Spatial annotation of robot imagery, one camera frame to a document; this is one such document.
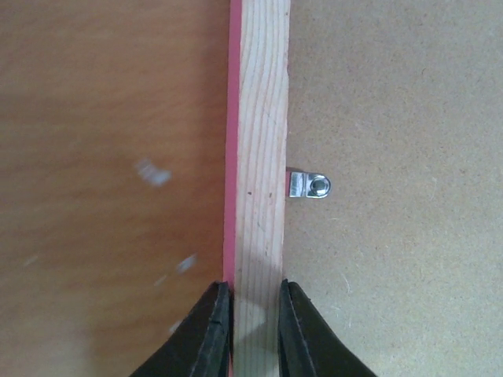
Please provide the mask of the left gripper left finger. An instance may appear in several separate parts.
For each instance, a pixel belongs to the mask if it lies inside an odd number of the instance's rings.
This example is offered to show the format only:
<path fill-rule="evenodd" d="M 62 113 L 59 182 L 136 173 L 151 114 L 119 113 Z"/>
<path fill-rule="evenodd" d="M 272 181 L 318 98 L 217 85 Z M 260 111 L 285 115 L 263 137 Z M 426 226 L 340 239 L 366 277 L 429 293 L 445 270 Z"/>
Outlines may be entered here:
<path fill-rule="evenodd" d="M 229 374 L 231 294 L 214 282 L 172 336 L 133 373 L 150 377 L 221 377 Z"/>

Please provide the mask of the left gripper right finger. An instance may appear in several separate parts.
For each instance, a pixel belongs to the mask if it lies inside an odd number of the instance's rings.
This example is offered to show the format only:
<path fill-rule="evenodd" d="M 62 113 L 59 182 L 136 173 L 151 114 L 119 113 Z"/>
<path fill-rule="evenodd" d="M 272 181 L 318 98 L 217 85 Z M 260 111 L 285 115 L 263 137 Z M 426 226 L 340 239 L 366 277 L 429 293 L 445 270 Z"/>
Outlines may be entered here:
<path fill-rule="evenodd" d="M 280 376 L 375 375 L 339 340 L 296 282 L 281 282 L 277 329 Z"/>

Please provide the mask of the pink picture frame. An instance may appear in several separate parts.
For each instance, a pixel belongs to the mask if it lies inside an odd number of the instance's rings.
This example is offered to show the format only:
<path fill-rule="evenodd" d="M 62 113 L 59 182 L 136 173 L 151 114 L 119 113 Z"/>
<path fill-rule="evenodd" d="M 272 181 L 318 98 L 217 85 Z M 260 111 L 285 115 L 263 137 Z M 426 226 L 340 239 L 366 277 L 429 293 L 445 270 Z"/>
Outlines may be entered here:
<path fill-rule="evenodd" d="M 290 6 L 230 4 L 223 276 L 233 291 L 235 376 L 279 373 Z"/>

